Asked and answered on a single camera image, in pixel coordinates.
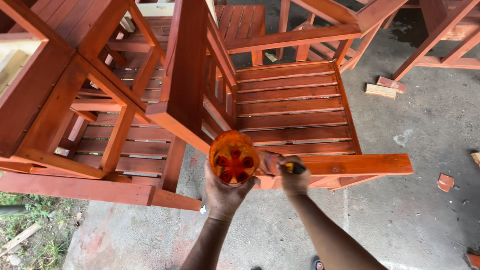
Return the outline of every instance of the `wooden furniture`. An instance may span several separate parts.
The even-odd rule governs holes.
[[[152,121],[203,153],[221,132],[244,131],[259,150],[300,155],[314,176],[310,187],[334,190],[413,173],[406,154],[361,154],[335,60],[236,70],[228,56],[232,51],[356,38],[361,35],[356,24],[224,42],[202,1],[175,3],[171,29],[178,31],[170,32],[161,101],[147,107]],[[221,84],[217,68],[225,80]],[[280,187],[279,179],[262,177],[257,188]]]
[[[414,66],[480,69],[480,59],[462,58],[480,41],[480,14],[477,12],[479,1],[456,2],[455,9],[450,10],[447,2],[442,0],[420,1],[429,36],[392,75],[393,80],[398,81]],[[446,56],[426,56],[438,41],[457,40],[457,38],[461,38],[462,42]]]
[[[225,41],[265,35],[265,5],[216,5],[215,13]],[[261,50],[252,51],[252,65],[262,65],[263,57]]]
[[[57,11],[67,6],[70,12],[54,12],[42,20],[42,12],[38,16],[16,0],[0,0],[2,11],[42,40],[0,98],[0,111],[5,112],[0,118],[5,127],[0,132],[0,168],[11,172],[0,179],[0,190],[199,210],[199,200],[175,194],[185,142],[145,116],[144,89],[158,63],[164,65],[165,53],[136,4],[65,1]],[[126,64],[107,42],[126,33],[119,23],[127,11],[148,44],[148,57],[130,87],[104,63],[109,56],[111,65]],[[54,21],[61,22],[55,31],[48,24]],[[65,40],[59,35],[67,27],[60,27],[64,22],[70,28]],[[82,93],[88,91],[101,97],[85,98]],[[25,102],[29,95],[31,100]],[[96,115],[97,111],[119,113]],[[149,127],[136,128],[139,125]],[[157,142],[133,141],[138,139]],[[80,155],[92,152],[103,155]],[[132,172],[148,174],[129,176]]]
[[[362,42],[356,50],[351,49],[353,39],[315,42],[295,48],[295,61],[337,59],[340,72],[347,68],[352,70],[358,63],[382,22],[396,12],[407,0],[374,0],[360,11],[354,12],[332,0],[282,0],[278,31],[286,32],[290,1],[308,10],[307,21],[294,28],[293,31],[315,28],[315,16],[328,21],[332,25],[358,25],[361,29]],[[283,48],[277,50],[276,57],[281,59]]]

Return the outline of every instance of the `foot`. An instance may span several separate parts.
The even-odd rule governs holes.
[[[313,263],[313,269],[314,270],[324,270],[324,264],[320,260],[316,260]]]

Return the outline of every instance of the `stain spill on floor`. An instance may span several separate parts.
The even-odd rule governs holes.
[[[421,9],[400,9],[389,27],[394,40],[418,48],[428,37]]]

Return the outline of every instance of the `wood scrap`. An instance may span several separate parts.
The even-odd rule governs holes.
[[[7,254],[10,249],[23,242],[36,231],[40,230],[40,228],[42,228],[42,225],[40,225],[40,223],[38,222],[35,222],[32,226],[26,228],[23,232],[19,233],[16,237],[3,245],[3,247],[1,248],[0,257]]]
[[[470,258],[470,263],[472,266],[480,267],[480,256],[469,254],[468,257]]]
[[[445,192],[448,192],[450,188],[453,187],[454,183],[455,183],[455,179],[453,177],[450,177],[443,173],[440,174],[440,177],[438,178],[438,181],[437,181],[438,187]]]
[[[382,76],[380,76],[380,78],[378,78],[377,85],[378,86],[385,86],[385,87],[389,87],[389,88],[394,88],[394,89],[396,89],[396,91],[398,93],[402,93],[402,94],[404,94],[405,90],[407,89],[406,84],[399,83],[397,81],[390,80],[390,79],[387,79],[387,78],[382,77]]]
[[[472,153],[472,158],[473,161],[475,161],[477,166],[480,168],[480,153]]]
[[[377,95],[381,97],[387,98],[396,98],[396,90],[393,88],[385,87],[385,86],[377,86],[373,84],[367,84],[367,88],[365,89],[366,94]]]

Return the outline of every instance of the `chair seat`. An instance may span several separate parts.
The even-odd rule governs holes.
[[[238,70],[238,129],[258,150],[299,156],[360,154],[334,65],[323,60]]]

